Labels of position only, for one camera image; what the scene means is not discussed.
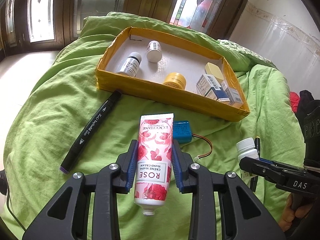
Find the right hand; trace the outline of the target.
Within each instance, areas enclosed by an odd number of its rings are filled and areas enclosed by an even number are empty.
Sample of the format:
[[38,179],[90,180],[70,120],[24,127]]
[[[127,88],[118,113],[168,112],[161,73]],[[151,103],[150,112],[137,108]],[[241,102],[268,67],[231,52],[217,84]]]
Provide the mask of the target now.
[[280,226],[283,232],[291,228],[292,222],[295,218],[302,219],[303,217],[305,217],[313,206],[313,204],[300,206],[296,211],[294,211],[291,209],[292,202],[292,194],[289,194],[285,208],[278,222],[278,225]]

